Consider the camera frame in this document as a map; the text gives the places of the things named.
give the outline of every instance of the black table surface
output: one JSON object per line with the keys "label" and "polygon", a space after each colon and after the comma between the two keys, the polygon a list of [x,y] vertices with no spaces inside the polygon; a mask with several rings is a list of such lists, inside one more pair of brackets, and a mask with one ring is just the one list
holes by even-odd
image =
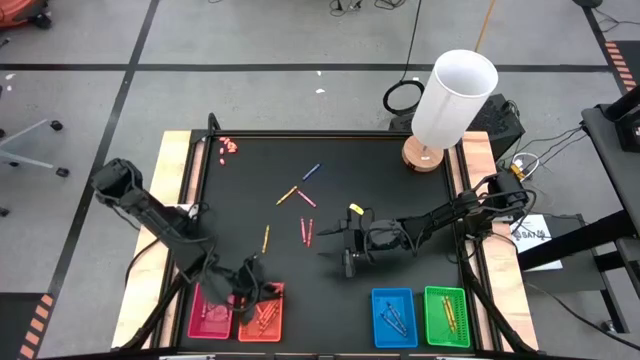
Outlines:
{"label": "black table surface", "polygon": [[640,230],[640,153],[622,150],[615,125],[599,109],[583,110],[582,119],[622,206]]}
{"label": "black table surface", "polygon": [[[551,237],[577,230],[582,223],[577,218],[544,217]],[[606,288],[602,274],[596,266],[592,250],[584,250],[560,260],[562,269],[525,271],[525,281],[551,293],[600,291]]]}
{"label": "black table surface", "polygon": [[[346,216],[350,203],[372,207],[377,219],[418,215],[450,200],[445,166],[420,174],[401,158],[405,138],[255,138],[235,137],[238,152],[220,165],[221,143],[211,147],[202,201],[211,210],[200,217],[200,234],[218,237],[220,265],[237,268],[260,252],[270,225],[267,253],[262,255],[269,281],[285,283],[282,340],[241,343],[188,338],[193,291],[183,302],[178,346],[189,351],[267,353],[468,353],[471,349],[430,346],[424,330],[424,287],[461,287],[454,259],[453,231],[434,233],[417,258],[407,251],[377,256],[376,266],[358,266],[346,279],[339,252],[342,235],[314,235],[312,247],[301,240],[300,217],[314,220],[314,233]],[[316,163],[321,168],[307,181],[302,176]],[[276,201],[292,186],[309,196],[312,208],[295,193]],[[371,290],[407,287],[414,292],[419,347],[377,349],[373,343]]]}

